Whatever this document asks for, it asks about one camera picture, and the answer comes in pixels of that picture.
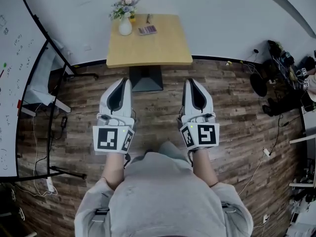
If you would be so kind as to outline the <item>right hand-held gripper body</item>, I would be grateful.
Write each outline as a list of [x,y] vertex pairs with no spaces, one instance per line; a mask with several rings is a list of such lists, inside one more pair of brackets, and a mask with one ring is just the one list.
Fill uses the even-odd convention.
[[189,151],[219,145],[220,125],[216,123],[215,118],[215,113],[183,115],[177,118],[179,131]]

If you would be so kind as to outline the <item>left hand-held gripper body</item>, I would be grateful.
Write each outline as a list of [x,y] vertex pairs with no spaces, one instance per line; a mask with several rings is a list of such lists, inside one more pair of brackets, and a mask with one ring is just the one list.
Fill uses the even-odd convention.
[[93,143],[97,155],[127,154],[134,136],[135,119],[132,109],[111,111],[100,109],[93,126]]

